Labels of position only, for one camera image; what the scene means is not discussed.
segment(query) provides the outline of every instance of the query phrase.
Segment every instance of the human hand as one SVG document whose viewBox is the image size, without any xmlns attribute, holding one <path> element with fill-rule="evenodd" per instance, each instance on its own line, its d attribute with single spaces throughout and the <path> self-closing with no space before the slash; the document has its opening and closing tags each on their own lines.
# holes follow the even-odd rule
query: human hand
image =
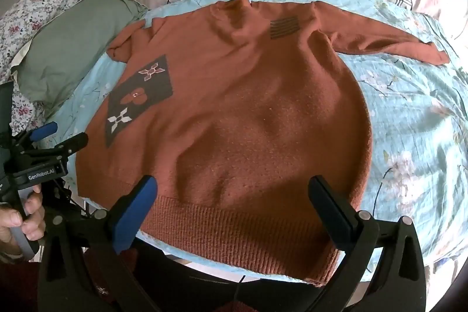
<svg viewBox="0 0 468 312">
<path fill-rule="evenodd" d="M 0 252 L 20 255 L 21 249 L 13 238 L 10 228 L 21 227 L 21 230 L 30 241 L 37 241 L 44 236 L 44 207 L 42 206 L 41 186 L 33 188 L 34 193 L 29 196 L 24 207 L 30 216 L 23 221 L 21 213 L 14 209 L 0 205 Z"/>
</svg>

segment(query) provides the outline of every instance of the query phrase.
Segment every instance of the blue fabric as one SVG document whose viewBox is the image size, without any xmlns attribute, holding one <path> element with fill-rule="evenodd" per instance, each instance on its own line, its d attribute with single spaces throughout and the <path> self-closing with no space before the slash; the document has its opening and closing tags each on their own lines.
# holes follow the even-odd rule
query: blue fabric
<svg viewBox="0 0 468 312">
<path fill-rule="evenodd" d="M 183 0 L 146 15 L 153 17 L 194 11 L 220 0 Z M 252 0 L 306 3 L 317 0 Z M 451 62 L 432 66 L 390 54 L 340 54 L 359 81 L 373 128 L 372 167 L 361 209 L 378 219 L 413 218 L 424 262 L 458 255 L 468 242 L 468 74 L 443 35 L 438 22 L 383 0 L 321 0 L 405 30 L 423 42 L 434 42 Z M 58 123 L 56 142 L 84 131 L 125 65 L 104 54 L 71 97 L 50 120 Z M 68 182 L 75 187 L 75 162 Z M 151 244 L 189 261 L 259 276 L 185 253 L 143 233 Z M 376 250 L 363 280 L 369 280 L 380 251 Z M 289 280 L 279 275 L 262 277 Z"/>
</svg>

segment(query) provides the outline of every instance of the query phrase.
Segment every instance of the rust-colored knit sweater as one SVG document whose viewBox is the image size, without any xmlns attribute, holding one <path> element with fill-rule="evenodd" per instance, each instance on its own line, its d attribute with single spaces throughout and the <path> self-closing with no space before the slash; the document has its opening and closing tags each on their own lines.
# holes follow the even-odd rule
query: rust-colored knit sweater
<svg viewBox="0 0 468 312">
<path fill-rule="evenodd" d="M 77 156 L 80 195 L 110 208 L 153 175 L 146 233 L 327 281 L 336 252 L 307 183 L 321 174 L 357 207 L 371 162 L 366 103 L 335 52 L 448 62 L 432 43 L 323 2 L 233 0 L 128 26 L 108 50 L 127 68 Z"/>
</svg>

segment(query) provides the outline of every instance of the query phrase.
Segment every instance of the folded sleeve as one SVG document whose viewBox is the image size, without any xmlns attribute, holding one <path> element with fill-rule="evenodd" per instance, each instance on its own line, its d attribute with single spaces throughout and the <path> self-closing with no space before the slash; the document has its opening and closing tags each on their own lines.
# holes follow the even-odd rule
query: folded sleeve
<svg viewBox="0 0 468 312">
<path fill-rule="evenodd" d="M 450 61 L 434 43 L 385 23 L 341 10 L 324 2 L 314 2 L 319 29 L 326 34 L 336 52 L 345 54 L 388 53 L 409 57 L 433 65 Z"/>
</svg>

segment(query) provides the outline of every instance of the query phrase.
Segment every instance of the screw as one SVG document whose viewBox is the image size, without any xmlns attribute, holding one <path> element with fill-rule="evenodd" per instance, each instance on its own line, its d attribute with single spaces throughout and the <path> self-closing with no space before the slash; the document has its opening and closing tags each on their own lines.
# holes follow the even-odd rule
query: screw
<svg viewBox="0 0 468 312">
<path fill-rule="evenodd" d="M 103 218 L 106 218 L 107 211 L 105 209 L 98 209 L 94 212 L 93 216 L 96 220 L 102 220 Z"/>
<path fill-rule="evenodd" d="M 63 221 L 63 217 L 62 216 L 55 216 L 54 219 L 52 220 L 52 223 L 54 225 L 60 225 Z"/>
<path fill-rule="evenodd" d="M 402 221 L 405 225 L 411 225 L 413 223 L 413 220 L 411 217 L 408 216 L 403 216 Z"/>
<path fill-rule="evenodd" d="M 371 219 L 371 214 L 368 211 L 359 211 L 357 214 L 361 220 L 368 221 Z"/>
</svg>

